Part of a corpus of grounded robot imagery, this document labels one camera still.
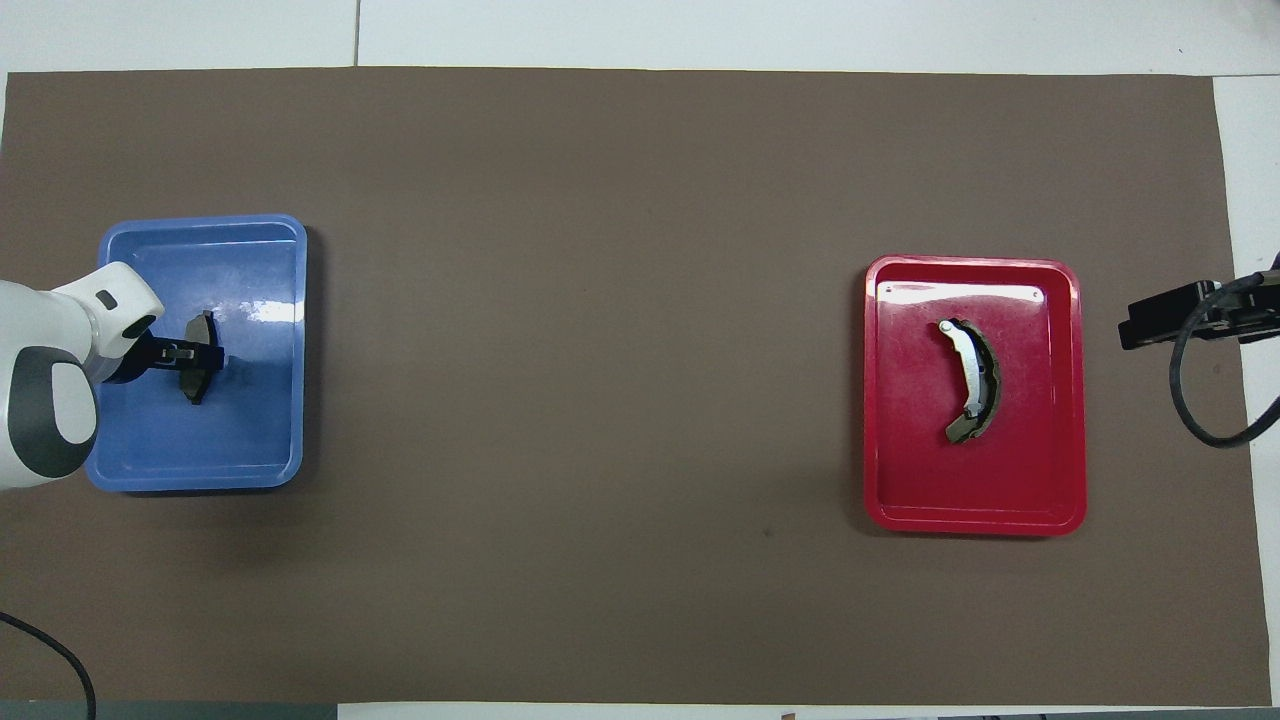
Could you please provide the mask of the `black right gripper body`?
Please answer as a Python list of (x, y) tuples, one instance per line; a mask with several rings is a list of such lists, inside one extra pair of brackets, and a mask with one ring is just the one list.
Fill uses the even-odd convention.
[(1279, 334), (1279, 270), (1251, 273), (1226, 284), (1197, 281), (1167, 292), (1161, 301), (1155, 341), (1174, 340), (1187, 319), (1198, 340), (1234, 338), (1240, 345)]

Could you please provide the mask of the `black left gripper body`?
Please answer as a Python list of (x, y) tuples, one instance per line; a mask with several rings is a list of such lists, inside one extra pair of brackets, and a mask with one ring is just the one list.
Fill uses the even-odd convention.
[(166, 343), (193, 343), (188, 340), (174, 340), (156, 336), (142, 336), (119, 359), (110, 370), (104, 384), (125, 384), (140, 379), (148, 370), (183, 372), (191, 364), (165, 364)]

